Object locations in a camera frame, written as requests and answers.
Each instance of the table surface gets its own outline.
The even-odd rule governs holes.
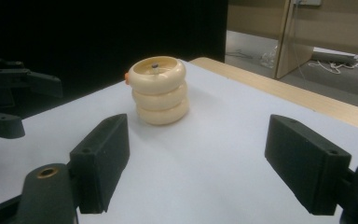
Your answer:
[[[190,109],[170,125],[139,120],[124,82],[25,119],[24,137],[0,138],[0,203],[21,194],[33,169],[67,163],[99,122],[125,113],[129,163],[108,212],[79,214],[80,223],[338,223],[339,207],[310,215],[265,159],[269,116],[297,119],[342,147],[352,169],[358,126],[195,65],[207,61],[184,62]]]

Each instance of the white table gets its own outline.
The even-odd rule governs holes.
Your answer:
[[[26,135],[0,138],[0,203],[21,194],[33,169],[67,163],[103,119],[126,113],[131,155],[109,210],[85,223],[338,223],[310,215],[264,157],[269,116],[304,123],[352,154],[358,128],[186,63],[189,112],[151,126],[138,119],[131,87],[120,82],[23,121]]]

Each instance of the stacked wheels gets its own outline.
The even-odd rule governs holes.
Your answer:
[[[126,82],[139,117],[153,125],[182,118],[189,108],[185,77],[185,66],[173,57],[152,57],[133,65]]]

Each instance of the floor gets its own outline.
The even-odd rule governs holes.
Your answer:
[[[272,68],[262,62],[268,61],[277,44],[274,39],[227,31],[225,63],[272,78]],[[278,80],[358,106],[358,67],[335,70],[329,63],[321,65],[324,67],[316,61],[308,61]]]

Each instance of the dark background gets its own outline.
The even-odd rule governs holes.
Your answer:
[[[152,56],[223,62],[226,30],[227,0],[0,1],[0,58],[60,78],[64,95],[12,89],[16,106],[0,112],[25,119],[118,83]]]

